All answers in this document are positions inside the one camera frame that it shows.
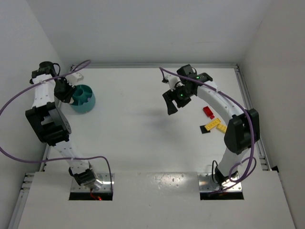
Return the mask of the large red lego brick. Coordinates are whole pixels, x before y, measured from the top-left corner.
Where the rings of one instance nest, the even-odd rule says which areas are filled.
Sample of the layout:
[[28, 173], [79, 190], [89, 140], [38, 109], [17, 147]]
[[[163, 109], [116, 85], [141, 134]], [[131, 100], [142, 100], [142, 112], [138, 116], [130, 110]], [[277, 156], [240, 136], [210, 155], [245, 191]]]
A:
[[205, 106], [205, 107], [203, 108], [203, 112], [204, 112], [208, 117], [210, 117], [210, 116], [213, 115], [213, 112], [211, 111], [211, 109], [210, 109], [208, 106]]

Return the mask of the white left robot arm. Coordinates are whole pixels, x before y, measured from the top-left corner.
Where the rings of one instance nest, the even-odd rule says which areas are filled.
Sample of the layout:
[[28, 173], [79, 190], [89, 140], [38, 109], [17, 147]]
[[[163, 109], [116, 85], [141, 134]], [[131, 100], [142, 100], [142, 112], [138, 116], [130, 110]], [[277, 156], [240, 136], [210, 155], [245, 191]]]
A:
[[57, 101], [80, 108], [82, 113], [90, 111], [95, 105], [95, 97], [90, 87], [76, 85], [83, 77], [73, 73], [68, 77], [59, 77], [56, 63], [41, 62], [32, 72], [30, 83], [35, 85], [34, 102], [25, 112], [38, 139], [55, 148], [69, 165], [69, 174], [79, 186], [96, 189], [97, 175], [91, 163], [84, 159], [71, 141], [71, 126]]

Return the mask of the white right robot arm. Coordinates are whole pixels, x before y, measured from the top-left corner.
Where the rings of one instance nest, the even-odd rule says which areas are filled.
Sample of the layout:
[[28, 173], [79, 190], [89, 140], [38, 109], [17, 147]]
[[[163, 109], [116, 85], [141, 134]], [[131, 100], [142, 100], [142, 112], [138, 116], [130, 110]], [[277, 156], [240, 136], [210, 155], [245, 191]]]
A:
[[260, 139], [259, 114], [255, 109], [247, 110], [232, 97], [222, 92], [207, 73], [198, 74], [191, 65], [185, 65], [172, 73], [160, 68], [162, 82], [169, 85], [163, 94], [168, 115], [185, 107], [192, 96], [204, 100], [223, 119], [227, 126], [224, 134], [226, 146], [222, 160], [213, 170], [214, 183], [221, 185], [230, 180], [244, 162], [247, 167], [235, 183], [246, 179], [255, 169], [254, 145]]

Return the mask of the teal ribbed divided container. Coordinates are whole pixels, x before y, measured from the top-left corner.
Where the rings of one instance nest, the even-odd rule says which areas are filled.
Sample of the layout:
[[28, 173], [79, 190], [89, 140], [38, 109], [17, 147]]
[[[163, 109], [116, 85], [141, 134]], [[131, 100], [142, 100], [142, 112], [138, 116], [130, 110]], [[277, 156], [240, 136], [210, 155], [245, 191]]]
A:
[[75, 112], [80, 114], [91, 111], [95, 106], [95, 95], [93, 90], [84, 84], [76, 86], [72, 99], [73, 103], [70, 104], [70, 106]]

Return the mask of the long yellow lego plate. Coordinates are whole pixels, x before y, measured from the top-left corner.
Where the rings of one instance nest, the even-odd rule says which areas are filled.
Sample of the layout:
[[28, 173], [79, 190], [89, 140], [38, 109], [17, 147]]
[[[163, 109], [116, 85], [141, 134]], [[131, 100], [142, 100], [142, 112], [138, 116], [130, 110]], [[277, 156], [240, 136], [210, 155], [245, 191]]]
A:
[[211, 129], [215, 128], [221, 123], [221, 120], [219, 118], [216, 118], [212, 120], [210, 123], [206, 124], [204, 127], [207, 131], [210, 131]]

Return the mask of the black lego plate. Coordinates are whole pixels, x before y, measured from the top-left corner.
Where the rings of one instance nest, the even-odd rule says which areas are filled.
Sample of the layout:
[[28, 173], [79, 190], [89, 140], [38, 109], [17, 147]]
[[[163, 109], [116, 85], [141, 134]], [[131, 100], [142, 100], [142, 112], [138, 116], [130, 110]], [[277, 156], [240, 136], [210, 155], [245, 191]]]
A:
[[205, 125], [201, 125], [201, 126], [200, 126], [200, 130], [201, 130], [201, 133], [202, 133], [202, 134], [207, 134], [207, 133], [210, 133], [210, 132], [211, 132], [210, 130], [207, 130], [207, 129], [205, 128]]

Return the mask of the yellow lego brick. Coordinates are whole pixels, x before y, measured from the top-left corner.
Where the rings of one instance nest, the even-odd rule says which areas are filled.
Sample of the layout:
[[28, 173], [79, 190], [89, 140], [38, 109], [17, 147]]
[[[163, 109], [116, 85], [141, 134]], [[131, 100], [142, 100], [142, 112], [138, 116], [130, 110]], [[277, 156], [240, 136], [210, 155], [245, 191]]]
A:
[[216, 129], [225, 134], [227, 130], [227, 126], [223, 124], [218, 124]]

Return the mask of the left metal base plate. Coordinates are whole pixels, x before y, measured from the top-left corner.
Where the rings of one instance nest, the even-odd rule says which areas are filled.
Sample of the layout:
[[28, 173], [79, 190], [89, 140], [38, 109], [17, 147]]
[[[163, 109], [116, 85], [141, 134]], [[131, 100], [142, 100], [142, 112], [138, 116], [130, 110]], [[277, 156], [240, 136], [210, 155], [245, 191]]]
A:
[[106, 173], [98, 173], [97, 179], [91, 186], [80, 186], [72, 179], [71, 193], [89, 193], [92, 190], [95, 193], [111, 193], [112, 186], [114, 186], [114, 175], [112, 175], [112, 181], [110, 181], [110, 175]]

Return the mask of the metal base plate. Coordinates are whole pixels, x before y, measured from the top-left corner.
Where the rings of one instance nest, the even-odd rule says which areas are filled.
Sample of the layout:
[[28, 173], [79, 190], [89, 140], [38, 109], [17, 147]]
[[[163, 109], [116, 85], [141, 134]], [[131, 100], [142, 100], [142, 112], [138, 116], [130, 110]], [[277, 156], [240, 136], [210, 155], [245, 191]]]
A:
[[112, 175], [112, 181], [110, 181], [110, 175], [106, 173], [98, 173], [97, 179], [91, 186], [80, 186], [72, 179], [71, 193], [89, 193], [92, 190], [95, 193], [111, 193], [112, 186], [114, 186], [114, 175]]
[[199, 190], [201, 193], [209, 193], [215, 191], [240, 192], [242, 191], [241, 182], [235, 183], [226, 180], [221, 185], [218, 185], [212, 180], [211, 173], [198, 173]]

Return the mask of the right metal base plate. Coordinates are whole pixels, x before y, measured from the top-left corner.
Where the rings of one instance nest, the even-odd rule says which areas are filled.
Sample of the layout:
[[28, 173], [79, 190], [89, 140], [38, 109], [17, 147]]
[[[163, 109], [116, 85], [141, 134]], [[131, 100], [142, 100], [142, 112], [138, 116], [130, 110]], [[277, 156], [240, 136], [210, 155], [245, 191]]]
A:
[[211, 173], [198, 173], [199, 190], [201, 193], [209, 193], [215, 191], [240, 192], [242, 191], [241, 182], [235, 183], [226, 180], [221, 185], [218, 185], [212, 180]]

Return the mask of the aluminium table frame rail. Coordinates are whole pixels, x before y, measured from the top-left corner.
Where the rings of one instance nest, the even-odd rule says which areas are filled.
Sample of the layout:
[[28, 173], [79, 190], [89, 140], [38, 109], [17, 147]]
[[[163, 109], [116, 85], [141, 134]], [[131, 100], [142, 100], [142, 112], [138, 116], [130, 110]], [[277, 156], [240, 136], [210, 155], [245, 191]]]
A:
[[250, 98], [250, 94], [248, 92], [248, 88], [247, 88], [245, 79], [244, 79], [238, 65], [235, 68], [235, 75], [237, 77], [239, 88], [241, 90], [244, 107], [246, 108], [247, 112], [249, 113], [249, 116], [253, 123], [254, 138], [256, 140], [255, 151], [259, 158], [259, 161], [260, 161], [259, 163], [260, 163], [263, 171], [271, 171], [270, 163], [269, 163], [267, 154], [265, 152], [263, 142], [261, 140], [260, 128], [258, 127], [260, 124], [259, 114], [258, 114], [258, 111], [255, 108], [253, 108], [253, 104], [252, 104], [252, 101]]

